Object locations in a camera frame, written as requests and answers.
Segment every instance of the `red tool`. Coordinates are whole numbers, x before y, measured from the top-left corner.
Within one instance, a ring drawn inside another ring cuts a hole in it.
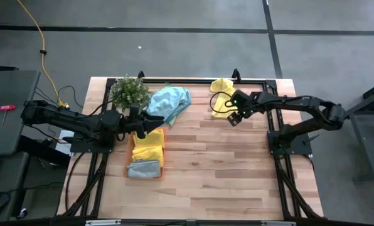
[[[15,110],[15,108],[16,108],[15,105],[3,105],[3,106],[0,106],[0,110],[4,111],[3,121],[1,122],[1,130],[3,130],[3,125],[4,125],[4,121],[6,120],[6,113],[7,113],[7,111]]]

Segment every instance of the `orange tray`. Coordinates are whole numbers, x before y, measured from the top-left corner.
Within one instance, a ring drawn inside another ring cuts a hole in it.
[[[159,127],[158,129],[163,129],[164,143],[165,143],[165,147],[163,147],[163,162],[165,162],[164,154],[165,154],[165,149],[166,149],[166,129],[162,128],[162,127]],[[129,140],[127,142],[126,161],[125,161],[124,169],[123,169],[123,177],[125,177],[125,178],[129,178],[128,175],[127,175],[127,166],[129,166],[130,163],[132,163],[132,150],[134,150],[134,148],[136,147],[136,145],[134,144],[134,140],[132,139],[134,134],[135,134],[135,132],[130,133]],[[163,171],[164,171],[163,167],[161,167],[161,176],[159,176],[159,177],[155,177],[155,178],[131,178],[131,179],[160,180],[163,176]]]

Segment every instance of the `light blue cloth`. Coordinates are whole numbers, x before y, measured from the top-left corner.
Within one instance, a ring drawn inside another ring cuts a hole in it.
[[[190,92],[182,87],[170,85],[158,90],[149,100],[147,113],[163,116],[164,121],[173,125],[174,118],[191,104]]]

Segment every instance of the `yellow cable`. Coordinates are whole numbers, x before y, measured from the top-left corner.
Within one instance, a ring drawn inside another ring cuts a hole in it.
[[[39,27],[38,23],[36,22],[36,20],[34,19],[34,17],[31,15],[31,13],[29,13],[29,11],[25,8],[25,6],[23,5],[23,3],[21,3],[20,0],[17,0],[17,2],[23,7],[23,9],[25,10],[25,12],[28,14],[28,16],[30,16],[30,18],[34,21],[34,24],[36,25],[36,27],[38,28],[38,31],[39,33],[41,34],[41,37],[42,37],[42,50],[43,51],[46,51],[45,50],[45,37],[43,36],[43,33],[41,31],[41,28]],[[45,75],[48,77],[51,85],[53,86],[53,90],[55,90],[55,93],[56,93],[56,96],[57,96],[57,99],[59,101],[59,106],[63,106],[65,107],[67,105],[67,103],[63,103],[59,97],[59,93],[57,92],[57,89],[56,89],[56,86],[55,86],[55,83],[52,81],[52,79],[50,78],[48,72],[46,71],[45,69],[45,54],[42,53],[42,70],[43,72],[45,73]]]

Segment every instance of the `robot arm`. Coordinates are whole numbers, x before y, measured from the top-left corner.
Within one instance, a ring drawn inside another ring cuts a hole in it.
[[[21,118],[26,126],[33,124],[51,124],[69,131],[80,137],[67,137],[68,142],[87,141],[98,145],[107,145],[118,134],[136,131],[139,138],[145,138],[149,133],[164,123],[161,116],[150,116],[145,111],[140,114],[138,105],[130,106],[129,116],[124,116],[116,110],[106,110],[97,115],[83,115],[68,109],[51,105],[44,100],[25,102]]]
[[[230,107],[237,107],[237,111],[227,118],[232,126],[236,126],[243,118],[248,119],[256,112],[263,114],[273,109],[298,110],[311,114],[312,119],[295,125],[286,124],[281,128],[276,141],[283,146],[289,146],[293,139],[301,134],[318,129],[327,131],[340,129],[345,120],[345,110],[339,104],[308,95],[279,97],[268,92],[252,92],[247,95],[237,90],[232,95],[230,102]]]

